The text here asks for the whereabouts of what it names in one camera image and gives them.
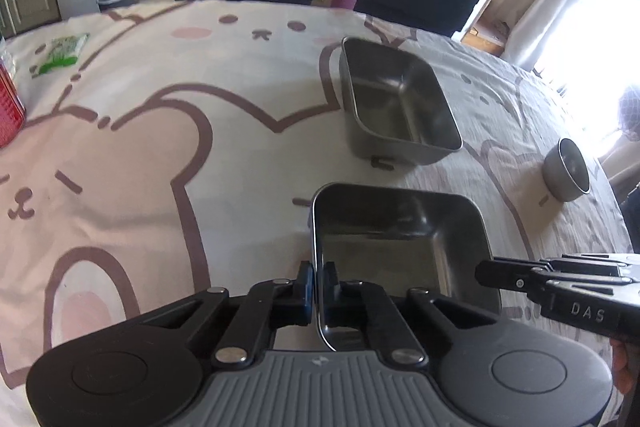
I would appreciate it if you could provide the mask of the person's right hand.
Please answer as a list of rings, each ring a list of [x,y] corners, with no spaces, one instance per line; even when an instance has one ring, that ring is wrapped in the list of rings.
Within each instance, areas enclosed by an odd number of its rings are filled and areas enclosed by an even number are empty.
[[[626,395],[634,387],[634,377],[632,377],[628,366],[626,345],[616,339],[611,339],[610,343],[613,353],[612,374],[614,385],[622,395]]]

